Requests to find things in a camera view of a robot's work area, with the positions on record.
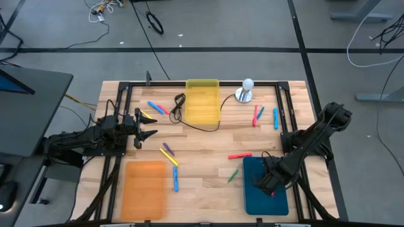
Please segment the floor stripe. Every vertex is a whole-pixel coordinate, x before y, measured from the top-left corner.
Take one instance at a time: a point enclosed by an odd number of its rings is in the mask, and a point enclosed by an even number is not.
[[[306,48],[307,53],[313,54],[346,54],[346,48]],[[378,54],[379,49],[349,49],[350,54]],[[404,54],[404,49],[385,49],[384,54]]]
[[[299,53],[298,48],[284,47],[154,47],[155,52],[273,52],[273,53]],[[0,48],[0,52],[14,52],[15,48]],[[150,53],[149,47],[133,48],[22,48],[20,53]]]
[[[6,24],[9,29],[11,29],[11,26],[13,25],[15,18],[18,16],[18,13],[20,13],[21,8],[23,7],[25,1],[26,0],[20,0],[20,2],[17,4],[17,7],[15,8],[13,14],[11,15],[10,19],[8,20],[8,22]],[[4,30],[0,33],[0,44],[3,42],[6,35],[7,35],[7,33]]]
[[[302,56],[304,70],[307,76],[307,82],[310,89],[311,98],[314,105],[314,111],[318,114],[321,111],[320,99],[318,97],[316,84],[314,82],[314,77],[311,71],[309,57],[307,56],[307,49],[304,45],[302,31],[300,29],[299,21],[297,19],[296,9],[293,0],[288,0],[290,14],[292,16],[293,26],[295,28],[297,42],[299,43],[300,54]],[[333,187],[334,198],[336,206],[339,213],[339,218],[343,221],[348,221],[347,208],[345,207],[345,201],[343,200],[342,189],[340,185],[340,180],[338,178],[338,173],[336,171],[335,162],[332,161],[328,165],[328,171],[330,174],[330,180]]]
[[[155,52],[263,52],[263,53],[300,53],[299,48],[288,47],[155,47]],[[13,53],[15,48],[0,48],[2,53]],[[149,47],[119,48],[22,48],[19,53],[152,53]],[[351,54],[379,54],[379,49],[350,49]],[[307,54],[346,54],[346,49],[306,48]],[[404,49],[386,49],[384,54],[404,54]]]

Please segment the green marker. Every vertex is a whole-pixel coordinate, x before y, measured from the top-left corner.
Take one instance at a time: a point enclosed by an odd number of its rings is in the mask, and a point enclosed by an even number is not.
[[[233,178],[239,173],[239,169],[235,169],[235,172],[232,174],[232,176],[227,180],[227,183],[231,182]]]

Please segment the mouse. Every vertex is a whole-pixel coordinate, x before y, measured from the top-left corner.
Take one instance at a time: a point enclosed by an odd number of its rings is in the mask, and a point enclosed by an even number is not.
[[[17,193],[17,182],[10,180],[0,186],[0,212],[8,211],[14,203]]]

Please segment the white ball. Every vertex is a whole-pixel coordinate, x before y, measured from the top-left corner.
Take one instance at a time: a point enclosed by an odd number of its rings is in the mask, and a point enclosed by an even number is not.
[[[254,87],[254,81],[250,78],[247,78],[242,82],[242,88],[246,91],[251,90],[253,87]]]

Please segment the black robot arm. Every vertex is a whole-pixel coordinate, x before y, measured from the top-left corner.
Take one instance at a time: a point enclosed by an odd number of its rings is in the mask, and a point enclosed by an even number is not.
[[[351,121],[352,113],[335,102],[329,103],[318,115],[318,120],[307,130],[281,134],[285,155],[276,161],[265,158],[266,175],[257,184],[265,194],[271,195],[278,185],[298,182],[323,219],[334,219],[318,202],[309,187],[300,178],[300,166],[309,154],[320,154],[329,161],[333,154],[324,142],[334,133],[343,131]]]
[[[45,140],[44,150],[50,161],[61,160],[81,168],[82,156],[124,156],[128,136],[135,135],[134,146],[141,149],[141,142],[157,132],[142,131],[140,124],[151,124],[157,120],[146,118],[139,108],[134,116],[127,114],[124,122],[118,124],[113,115],[97,119],[94,126],[81,132],[61,133]],[[74,149],[82,148],[77,153]]]

